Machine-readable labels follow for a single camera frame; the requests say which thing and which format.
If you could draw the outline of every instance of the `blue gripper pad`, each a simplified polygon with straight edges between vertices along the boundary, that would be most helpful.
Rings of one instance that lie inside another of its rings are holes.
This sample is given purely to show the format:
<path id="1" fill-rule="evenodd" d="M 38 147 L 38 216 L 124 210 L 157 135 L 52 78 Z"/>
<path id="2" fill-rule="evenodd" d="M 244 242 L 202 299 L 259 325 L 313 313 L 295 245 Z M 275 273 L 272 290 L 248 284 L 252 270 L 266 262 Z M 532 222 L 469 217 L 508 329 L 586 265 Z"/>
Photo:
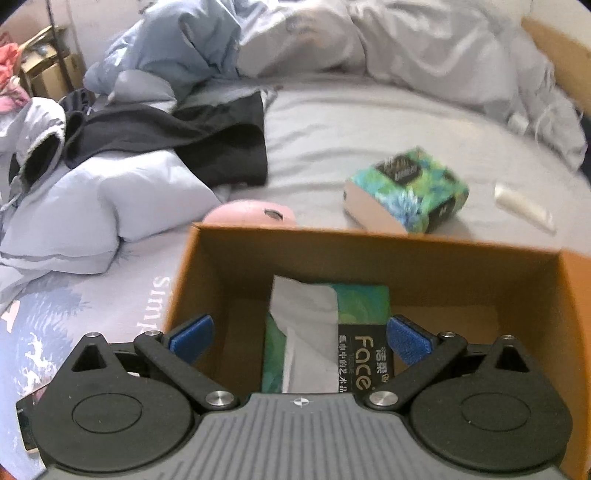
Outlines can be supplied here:
<path id="1" fill-rule="evenodd" d="M 163 345 L 192 364 L 213 342 L 213 319 L 209 315 L 183 323 L 164 336 Z"/>
<path id="2" fill-rule="evenodd" d="M 429 355 L 437 337 L 402 315 L 395 315 L 386 325 L 388 346 L 409 367 Z"/>

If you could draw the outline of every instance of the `open cardboard box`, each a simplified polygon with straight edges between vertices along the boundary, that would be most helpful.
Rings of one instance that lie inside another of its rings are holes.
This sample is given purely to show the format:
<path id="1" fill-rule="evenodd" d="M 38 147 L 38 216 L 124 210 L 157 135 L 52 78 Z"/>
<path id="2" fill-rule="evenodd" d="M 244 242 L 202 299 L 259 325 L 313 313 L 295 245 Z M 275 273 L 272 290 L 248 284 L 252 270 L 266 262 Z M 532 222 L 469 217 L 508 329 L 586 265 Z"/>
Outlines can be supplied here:
<path id="1" fill-rule="evenodd" d="M 195 225 L 166 328 L 212 315 L 215 343 L 198 368 L 245 398 L 261 385 L 273 275 L 383 284 L 392 313 L 473 343 L 518 336 L 573 416 L 562 463 L 586 478 L 591 407 L 591 258 L 436 237 Z"/>

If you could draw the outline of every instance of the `pink computer mouse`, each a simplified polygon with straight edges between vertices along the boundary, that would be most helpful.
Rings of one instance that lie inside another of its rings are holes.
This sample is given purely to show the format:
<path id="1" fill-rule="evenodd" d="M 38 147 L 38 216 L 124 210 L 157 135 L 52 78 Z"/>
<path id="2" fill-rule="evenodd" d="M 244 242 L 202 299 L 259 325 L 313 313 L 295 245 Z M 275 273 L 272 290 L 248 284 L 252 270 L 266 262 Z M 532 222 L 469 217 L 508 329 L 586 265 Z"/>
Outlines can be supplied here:
<path id="1" fill-rule="evenodd" d="M 213 209 L 203 223 L 217 225 L 296 226 L 288 207 L 260 200 L 236 200 Z"/>

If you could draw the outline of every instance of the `light blue jacket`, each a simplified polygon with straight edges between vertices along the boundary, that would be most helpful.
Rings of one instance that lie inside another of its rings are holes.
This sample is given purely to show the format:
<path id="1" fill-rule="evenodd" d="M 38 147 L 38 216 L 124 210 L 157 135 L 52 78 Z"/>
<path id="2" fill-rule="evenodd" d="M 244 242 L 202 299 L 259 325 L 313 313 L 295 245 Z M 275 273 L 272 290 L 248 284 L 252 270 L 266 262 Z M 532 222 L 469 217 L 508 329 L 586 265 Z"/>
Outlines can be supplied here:
<path id="1" fill-rule="evenodd" d="M 143 70 L 168 81 L 177 100 L 211 77 L 237 78 L 241 28 L 222 0 L 160 1 L 92 65 L 85 87 L 108 95 L 124 70 Z"/>

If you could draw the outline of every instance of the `tissue box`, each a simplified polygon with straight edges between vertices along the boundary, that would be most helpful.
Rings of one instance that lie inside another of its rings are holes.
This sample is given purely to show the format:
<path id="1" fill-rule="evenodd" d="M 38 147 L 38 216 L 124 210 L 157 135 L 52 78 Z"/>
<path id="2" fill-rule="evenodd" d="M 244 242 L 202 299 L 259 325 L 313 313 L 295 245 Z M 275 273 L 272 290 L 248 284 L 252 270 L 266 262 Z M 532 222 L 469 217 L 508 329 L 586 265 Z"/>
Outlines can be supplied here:
<path id="1" fill-rule="evenodd" d="M 388 287 L 307 284 L 275 276 L 263 393 L 365 393 L 394 376 Z"/>
<path id="2" fill-rule="evenodd" d="M 347 180 L 345 210 L 372 232 L 429 233 L 462 208 L 468 192 L 417 147 Z"/>

